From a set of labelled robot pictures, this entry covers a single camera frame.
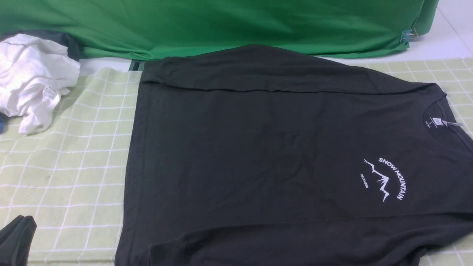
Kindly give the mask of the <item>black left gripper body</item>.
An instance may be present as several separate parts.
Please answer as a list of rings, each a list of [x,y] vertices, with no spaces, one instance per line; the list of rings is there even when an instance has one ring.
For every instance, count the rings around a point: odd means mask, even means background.
[[[0,230],[1,266],[27,266],[36,229],[32,216],[19,215]]]

